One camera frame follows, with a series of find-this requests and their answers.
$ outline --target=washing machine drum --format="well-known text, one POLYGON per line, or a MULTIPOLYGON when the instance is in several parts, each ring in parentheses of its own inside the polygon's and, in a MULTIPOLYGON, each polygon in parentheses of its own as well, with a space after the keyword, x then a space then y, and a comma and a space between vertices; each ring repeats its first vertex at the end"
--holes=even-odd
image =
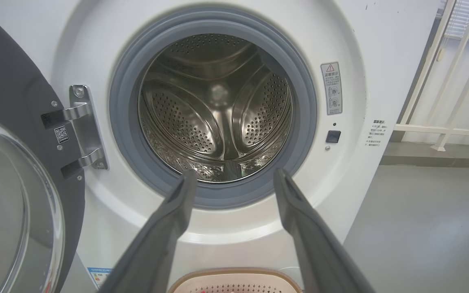
POLYGON ((292 95, 257 47, 229 35, 193 35, 168 46, 142 82, 138 118, 171 169, 230 182, 262 170, 290 131, 292 95))

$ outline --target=metal hinge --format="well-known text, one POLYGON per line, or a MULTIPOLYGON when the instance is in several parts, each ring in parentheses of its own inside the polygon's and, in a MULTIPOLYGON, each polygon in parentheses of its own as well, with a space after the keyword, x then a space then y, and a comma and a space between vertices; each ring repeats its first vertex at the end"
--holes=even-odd
POLYGON ((83 154, 82 158, 77 160, 80 167, 92 165, 95 169, 108 169, 101 135, 93 115, 90 89, 86 85, 72 85, 69 93, 71 107, 51 112, 50 117, 57 121, 70 121, 73 125, 83 154))

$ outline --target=washing machine door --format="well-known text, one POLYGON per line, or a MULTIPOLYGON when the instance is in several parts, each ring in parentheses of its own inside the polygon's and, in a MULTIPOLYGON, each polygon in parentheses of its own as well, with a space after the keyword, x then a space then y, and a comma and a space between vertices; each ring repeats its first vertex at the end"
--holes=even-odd
POLYGON ((82 167, 99 154, 84 158, 69 119, 84 114, 80 109, 91 117, 84 104, 63 109, 0 28, 0 292, 58 292, 63 285, 84 215, 82 167))

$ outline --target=qr code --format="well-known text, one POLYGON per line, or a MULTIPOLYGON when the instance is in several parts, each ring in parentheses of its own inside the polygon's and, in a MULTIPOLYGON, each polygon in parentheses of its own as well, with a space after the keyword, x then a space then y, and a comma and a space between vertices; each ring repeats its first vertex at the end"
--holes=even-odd
POLYGON ((65 126, 58 127, 54 129, 54 131, 55 131, 55 136, 57 137, 57 141, 59 143, 63 143, 69 140, 68 133, 66 132, 65 126))

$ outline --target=white washing machine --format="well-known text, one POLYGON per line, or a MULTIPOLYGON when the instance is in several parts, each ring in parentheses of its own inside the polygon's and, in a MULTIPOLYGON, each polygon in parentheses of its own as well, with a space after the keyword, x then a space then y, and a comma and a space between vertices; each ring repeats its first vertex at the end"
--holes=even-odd
POLYGON ((185 169, 197 198, 170 285, 214 267, 302 284, 272 171, 345 240, 439 2, 0 0, 31 59, 0 32, 0 123, 60 185, 60 285, 76 247, 89 278, 109 272, 185 169))

